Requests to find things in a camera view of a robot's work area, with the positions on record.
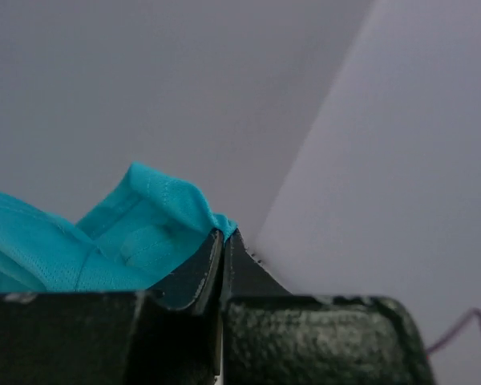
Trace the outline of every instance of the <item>white wall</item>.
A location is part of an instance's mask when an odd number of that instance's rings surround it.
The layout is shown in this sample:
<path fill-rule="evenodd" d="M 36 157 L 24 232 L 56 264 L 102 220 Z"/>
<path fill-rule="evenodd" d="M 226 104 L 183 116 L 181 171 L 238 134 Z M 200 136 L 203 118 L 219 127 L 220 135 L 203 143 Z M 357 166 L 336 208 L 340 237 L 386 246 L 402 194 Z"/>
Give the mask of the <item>white wall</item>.
<path fill-rule="evenodd" d="M 0 0 L 0 189 L 76 220 L 139 160 L 251 239 L 370 3 Z"/>
<path fill-rule="evenodd" d="M 428 343 L 481 307 L 481 0 L 377 3 L 257 251 L 299 292 L 396 297 Z M 432 360 L 481 384 L 476 325 Z"/>

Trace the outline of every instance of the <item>turquoise cloth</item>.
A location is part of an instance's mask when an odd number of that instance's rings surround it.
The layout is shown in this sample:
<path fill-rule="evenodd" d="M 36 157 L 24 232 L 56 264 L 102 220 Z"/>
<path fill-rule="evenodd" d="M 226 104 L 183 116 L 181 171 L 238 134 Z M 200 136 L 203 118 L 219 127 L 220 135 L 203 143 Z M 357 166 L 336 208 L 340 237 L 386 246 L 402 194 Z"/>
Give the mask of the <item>turquoise cloth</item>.
<path fill-rule="evenodd" d="M 214 228 L 228 239 L 236 224 L 193 184 L 142 164 L 76 225 L 0 193 L 0 293 L 146 289 Z"/>

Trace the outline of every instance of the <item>black textured surface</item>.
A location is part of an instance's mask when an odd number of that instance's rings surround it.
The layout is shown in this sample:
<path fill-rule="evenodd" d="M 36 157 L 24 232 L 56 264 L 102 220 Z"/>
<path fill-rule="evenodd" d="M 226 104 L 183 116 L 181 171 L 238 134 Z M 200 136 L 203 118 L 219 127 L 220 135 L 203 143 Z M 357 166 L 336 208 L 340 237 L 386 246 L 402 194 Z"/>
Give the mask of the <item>black textured surface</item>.
<path fill-rule="evenodd" d="M 386 298 L 232 298 L 225 385 L 433 384 L 408 313 Z"/>
<path fill-rule="evenodd" d="M 0 384 L 123 383 L 144 300 L 135 293 L 1 295 Z"/>

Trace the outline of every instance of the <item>black plastic object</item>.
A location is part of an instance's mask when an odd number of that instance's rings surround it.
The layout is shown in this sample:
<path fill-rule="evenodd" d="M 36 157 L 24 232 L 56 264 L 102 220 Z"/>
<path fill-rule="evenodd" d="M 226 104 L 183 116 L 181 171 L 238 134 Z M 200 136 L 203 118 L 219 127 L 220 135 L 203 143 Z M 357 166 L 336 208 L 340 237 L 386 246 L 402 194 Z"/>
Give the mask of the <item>black plastic object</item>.
<path fill-rule="evenodd" d="M 213 383 L 222 245 L 150 290 L 0 295 L 0 385 Z"/>
<path fill-rule="evenodd" d="M 397 302 L 294 297 L 213 231 L 149 290 L 0 295 L 0 385 L 212 385 L 221 332 L 224 385 L 433 383 Z"/>
<path fill-rule="evenodd" d="M 391 299 L 239 297 L 224 308 L 225 385 L 434 383 L 413 321 Z"/>

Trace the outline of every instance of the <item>cable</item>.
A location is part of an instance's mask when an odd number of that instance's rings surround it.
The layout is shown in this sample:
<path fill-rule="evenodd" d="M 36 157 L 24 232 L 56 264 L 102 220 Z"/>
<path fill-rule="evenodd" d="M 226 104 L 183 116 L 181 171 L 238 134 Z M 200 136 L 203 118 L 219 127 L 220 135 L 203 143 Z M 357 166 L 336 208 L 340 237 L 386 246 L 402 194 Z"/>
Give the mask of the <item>cable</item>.
<path fill-rule="evenodd" d="M 433 355 L 445 349 L 456 337 L 458 337 L 463 329 L 465 329 L 472 319 L 476 319 L 479 323 L 479 331 L 481 332 L 481 309 L 470 309 L 466 312 L 437 342 L 426 349 L 428 355 Z"/>

